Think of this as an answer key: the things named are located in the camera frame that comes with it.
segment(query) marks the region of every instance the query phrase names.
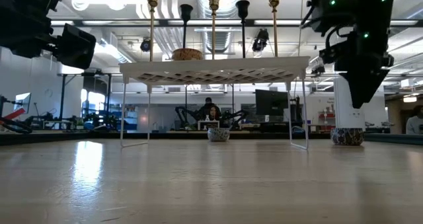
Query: white lattice shelf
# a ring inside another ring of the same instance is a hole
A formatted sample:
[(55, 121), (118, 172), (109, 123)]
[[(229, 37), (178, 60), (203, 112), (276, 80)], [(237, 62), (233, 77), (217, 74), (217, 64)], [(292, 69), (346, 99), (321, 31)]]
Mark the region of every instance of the white lattice shelf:
[(309, 65), (309, 56), (137, 62), (120, 64), (124, 78), (146, 85), (281, 83), (294, 80)]

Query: decorative bowl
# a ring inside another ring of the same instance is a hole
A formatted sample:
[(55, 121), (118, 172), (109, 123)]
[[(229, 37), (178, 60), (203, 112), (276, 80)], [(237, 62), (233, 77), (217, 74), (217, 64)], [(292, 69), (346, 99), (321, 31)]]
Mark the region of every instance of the decorative bowl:
[(332, 128), (330, 138), (335, 145), (361, 145), (364, 132), (362, 128)]
[(230, 131), (229, 128), (209, 128), (207, 136), (209, 141), (227, 141), (229, 139)]
[(181, 48), (173, 51), (172, 60), (203, 60), (203, 53), (195, 49)]

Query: brass candlestick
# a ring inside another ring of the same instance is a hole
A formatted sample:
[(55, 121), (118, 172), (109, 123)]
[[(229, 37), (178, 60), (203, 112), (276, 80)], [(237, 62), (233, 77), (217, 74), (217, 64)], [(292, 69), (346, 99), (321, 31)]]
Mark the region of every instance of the brass candlestick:
[(212, 49), (211, 49), (211, 59), (214, 59), (214, 54), (215, 54), (215, 47), (216, 47), (216, 32), (215, 32), (215, 28), (216, 28), (216, 11), (219, 9), (219, 0), (209, 0), (209, 7), (211, 9), (211, 15), (213, 17), (213, 25), (211, 26), (211, 31), (212, 31)]
[(274, 43), (275, 43), (275, 57), (278, 56), (278, 25), (276, 24), (276, 7), (279, 5), (279, 0), (269, 0), (269, 6), (271, 6), (273, 13), (273, 30), (274, 30)]
[(150, 62), (153, 61), (153, 45), (154, 45), (154, 8), (157, 7), (159, 0), (148, 0), (150, 5), (151, 24), (150, 24)]

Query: ceiling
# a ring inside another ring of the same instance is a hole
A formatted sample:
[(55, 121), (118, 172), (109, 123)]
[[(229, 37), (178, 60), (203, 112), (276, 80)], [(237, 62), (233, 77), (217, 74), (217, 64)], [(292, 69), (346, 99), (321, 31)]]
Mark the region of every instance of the ceiling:
[[(75, 4), (73, 5), (73, 2), (76, 1), (77, 0), (62, 0), (57, 7), (58, 11), (50, 12), (48, 16), (54, 21), (107, 20), (108, 22), (122, 19), (145, 20), (146, 17), (149, 16), (146, 0), (85, 0), (89, 1), (91, 4), (82, 11), (75, 10)], [(231, 8), (229, 3), (224, 3), (228, 1), (229, 0), (221, 0), (220, 9), (222, 11), (228, 7)], [(250, 1), (248, 19), (272, 20), (272, 9), (268, 5), (268, 0), (248, 1)], [(305, 6), (306, 1), (307, 0), (280, 0), (277, 12), (278, 20), (285, 20), (284, 22), (292, 21), (294, 24), (297, 23), (297, 21), (302, 19), (309, 10), (309, 8)], [(126, 4), (121, 5), (121, 10), (111, 9), (112, 7), (119, 9), (120, 3)], [(188, 3), (194, 7), (192, 19), (203, 18), (202, 15), (204, 15), (204, 10), (202, 6), (198, 4), (198, 0), (159, 0), (159, 6), (156, 8), (155, 13), (156, 19), (177, 19), (179, 17), (177, 13), (178, 6), (183, 3)], [(392, 19), (423, 20), (423, 0), (395, 0)], [(92, 28), (84, 27), (84, 30), (93, 33), (97, 38), (104, 38), (108, 42), (110, 40), (110, 34), (113, 34), (116, 36), (117, 41), (116, 43), (109, 43), (114, 44), (122, 54), (130, 59), (130, 61), (149, 61), (149, 53), (141, 52), (139, 48), (143, 38), (148, 38), (150, 36), (149, 27), (146, 27), (146, 23), (148, 25), (148, 22), (143, 21), (142, 25), (141, 22), (129, 23), (134, 25), (96, 25), (96, 27)], [(232, 37), (230, 41), (228, 41), (229, 47), (224, 55), (218, 56), (218, 58), (242, 57), (242, 34), (239, 25), (240, 24), (234, 25), (230, 28), (232, 30)], [(273, 57), (274, 33), (271, 24), (246, 28), (245, 41), (247, 57), (257, 56), (257, 54), (251, 50), (251, 45), (260, 28), (267, 29), (270, 38), (261, 57)], [(207, 54), (209, 51), (204, 49), (206, 45), (204, 33), (198, 32), (204, 29), (204, 26), (188, 27), (186, 45), (188, 48), (196, 48)], [(389, 39), (389, 50), (391, 51), (390, 54), (395, 58), (395, 66), (391, 70), (391, 74), (411, 75), (413, 77), (423, 76), (423, 28), (393, 28), (392, 31), (392, 36)], [(55, 28), (55, 33), (60, 34), (60, 29)], [(278, 27), (277, 33), (279, 56), (310, 56), (311, 59), (314, 59), (319, 54), (319, 50), (325, 47), (325, 39), (320, 37), (320, 34), (314, 33), (310, 28), (300, 30), (296, 25), (281, 26)], [(154, 41), (154, 60), (161, 61), (163, 59), (168, 59), (171, 55), (171, 50), (173, 48), (179, 48), (180, 38), (177, 38), (181, 35), (181, 27), (156, 28), (155, 37), (160, 36), (161, 41)], [(331, 43), (339, 42), (336, 36), (333, 36), (330, 41)], [(102, 69), (104, 72), (117, 73), (119, 72), (118, 63), (119, 61), (117, 59), (105, 51), (96, 50), (91, 67)], [(314, 63), (311, 63), (307, 72), (311, 72), (313, 65)], [(334, 73), (331, 65), (326, 65), (325, 68), (327, 73)], [(401, 79), (404, 78), (391, 76), (390, 79), (387, 79), (386, 83), (395, 87)]]

